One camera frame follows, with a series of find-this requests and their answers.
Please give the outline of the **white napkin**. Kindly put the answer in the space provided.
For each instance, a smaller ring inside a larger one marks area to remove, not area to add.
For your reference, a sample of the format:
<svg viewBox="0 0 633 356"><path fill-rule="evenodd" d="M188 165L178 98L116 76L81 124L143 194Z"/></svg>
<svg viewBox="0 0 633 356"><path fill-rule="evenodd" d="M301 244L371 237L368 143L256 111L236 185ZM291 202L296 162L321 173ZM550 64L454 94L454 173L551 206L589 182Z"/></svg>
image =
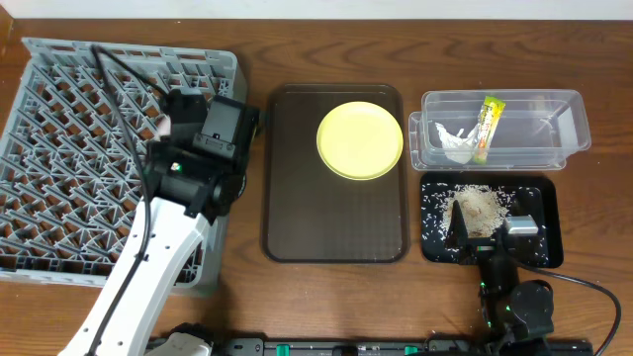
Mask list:
<svg viewBox="0 0 633 356"><path fill-rule="evenodd" d="M454 135L447 131L442 124L435 124L441 147L449 160L458 164L466 164L472 159L479 126L476 124L465 137L462 137L463 129L459 129L458 133Z"/></svg>

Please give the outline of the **green orange snack wrapper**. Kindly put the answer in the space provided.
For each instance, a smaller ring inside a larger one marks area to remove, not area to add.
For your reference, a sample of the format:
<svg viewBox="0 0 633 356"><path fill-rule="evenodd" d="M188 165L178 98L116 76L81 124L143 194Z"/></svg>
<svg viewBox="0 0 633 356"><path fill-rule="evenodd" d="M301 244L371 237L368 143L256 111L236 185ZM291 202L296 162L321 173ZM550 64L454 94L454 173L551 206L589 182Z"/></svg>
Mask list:
<svg viewBox="0 0 633 356"><path fill-rule="evenodd" d="M487 162L489 149L504 108L504 101L492 96L485 98L479 114L477 143L473 154L475 163L485 164Z"/></svg>

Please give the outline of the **pink bowl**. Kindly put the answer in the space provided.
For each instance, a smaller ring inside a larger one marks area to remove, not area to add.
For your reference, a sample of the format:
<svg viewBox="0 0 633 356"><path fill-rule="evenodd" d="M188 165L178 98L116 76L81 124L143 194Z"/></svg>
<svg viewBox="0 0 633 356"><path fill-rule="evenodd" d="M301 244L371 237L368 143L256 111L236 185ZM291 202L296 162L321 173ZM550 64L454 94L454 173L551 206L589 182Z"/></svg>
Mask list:
<svg viewBox="0 0 633 356"><path fill-rule="evenodd" d="M165 116L157 124L157 139L161 140L163 138L169 137L170 133L171 133L171 121L168 116Z"/></svg>

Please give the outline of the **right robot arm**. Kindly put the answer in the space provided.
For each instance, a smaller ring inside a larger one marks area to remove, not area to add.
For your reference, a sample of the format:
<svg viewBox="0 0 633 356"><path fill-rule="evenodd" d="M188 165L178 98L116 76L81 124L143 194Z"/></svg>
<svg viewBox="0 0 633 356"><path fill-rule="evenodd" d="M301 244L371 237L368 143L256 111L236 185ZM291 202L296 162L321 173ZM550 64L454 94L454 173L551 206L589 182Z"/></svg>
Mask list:
<svg viewBox="0 0 633 356"><path fill-rule="evenodd" d="M546 341L554 331L553 290L543 280L520 281L519 262L506 250L509 239L533 237L532 216L510 216L496 237L471 237L460 204L452 205L445 244L459 252L461 264L474 264L481 277L479 298L490 334L483 342L488 355L551 355Z"/></svg>

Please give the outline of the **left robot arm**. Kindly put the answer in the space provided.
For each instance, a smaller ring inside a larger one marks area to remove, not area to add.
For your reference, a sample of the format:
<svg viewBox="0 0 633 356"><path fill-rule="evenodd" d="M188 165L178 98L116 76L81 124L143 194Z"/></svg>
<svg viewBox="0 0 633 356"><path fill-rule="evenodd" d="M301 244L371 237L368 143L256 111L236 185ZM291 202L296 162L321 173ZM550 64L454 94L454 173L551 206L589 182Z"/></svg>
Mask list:
<svg viewBox="0 0 633 356"><path fill-rule="evenodd" d="M173 90L161 100L168 136L147 146L142 199L115 267L65 355L141 355L199 244L220 243L246 185L257 108Z"/></svg>

